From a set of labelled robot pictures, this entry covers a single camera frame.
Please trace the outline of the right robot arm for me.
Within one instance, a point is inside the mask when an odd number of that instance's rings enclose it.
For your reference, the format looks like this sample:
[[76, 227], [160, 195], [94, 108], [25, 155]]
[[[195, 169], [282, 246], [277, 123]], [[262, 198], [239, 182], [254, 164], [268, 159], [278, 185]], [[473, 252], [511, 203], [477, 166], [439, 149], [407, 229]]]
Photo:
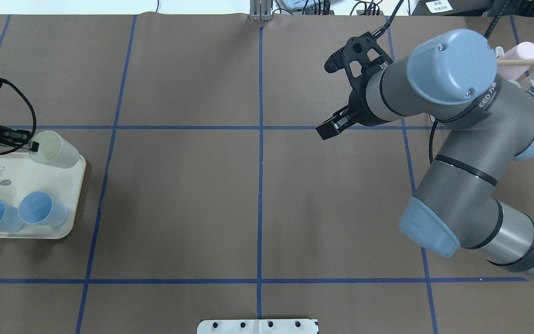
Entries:
[[344, 70], [348, 104], [317, 126], [321, 139], [428, 114], [449, 135], [399, 220], [427, 251], [472, 251], [534, 280], [534, 217], [493, 197], [513, 161], [534, 158], [534, 93], [498, 74], [487, 39], [460, 28], [394, 61], [377, 43], [386, 26], [351, 37], [325, 61]]

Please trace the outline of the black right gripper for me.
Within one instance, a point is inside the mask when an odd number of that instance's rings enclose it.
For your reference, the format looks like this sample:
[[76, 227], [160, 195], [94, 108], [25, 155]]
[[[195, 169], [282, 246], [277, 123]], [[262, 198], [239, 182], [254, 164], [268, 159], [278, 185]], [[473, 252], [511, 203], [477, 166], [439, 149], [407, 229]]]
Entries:
[[348, 106], [337, 110], [333, 115], [318, 125], [316, 131], [325, 141], [339, 135], [353, 125], [377, 126], [389, 123], [381, 116], [376, 116], [368, 105], [367, 87], [373, 76], [383, 70], [383, 65], [393, 61], [377, 43], [378, 34], [365, 32], [351, 37], [344, 47], [331, 54], [325, 61], [324, 70], [335, 73], [344, 70], [352, 91]]

